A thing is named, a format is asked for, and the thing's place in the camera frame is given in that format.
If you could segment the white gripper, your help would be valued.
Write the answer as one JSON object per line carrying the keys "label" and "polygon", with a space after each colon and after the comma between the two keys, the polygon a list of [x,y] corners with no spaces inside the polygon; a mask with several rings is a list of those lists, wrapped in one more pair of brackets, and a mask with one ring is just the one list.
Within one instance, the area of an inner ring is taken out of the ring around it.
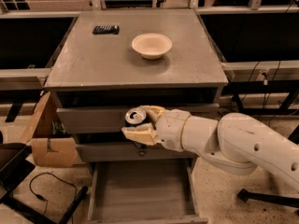
{"label": "white gripper", "polygon": [[[155,146],[160,141],[164,148],[182,152],[182,131],[191,113],[178,109],[166,111],[164,107],[158,105],[142,105],[140,108],[146,112],[150,123],[123,127],[121,131],[124,136],[147,146]],[[156,130],[151,123],[156,123]]]}

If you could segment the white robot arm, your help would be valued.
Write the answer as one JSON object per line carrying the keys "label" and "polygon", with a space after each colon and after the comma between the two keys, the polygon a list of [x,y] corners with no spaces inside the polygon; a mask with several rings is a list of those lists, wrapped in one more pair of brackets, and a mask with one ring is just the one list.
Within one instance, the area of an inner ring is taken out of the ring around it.
{"label": "white robot arm", "polygon": [[124,136],[146,146],[189,151],[225,172],[249,175],[260,166],[299,190],[299,146],[255,118],[229,113],[219,120],[142,105],[129,110]]}

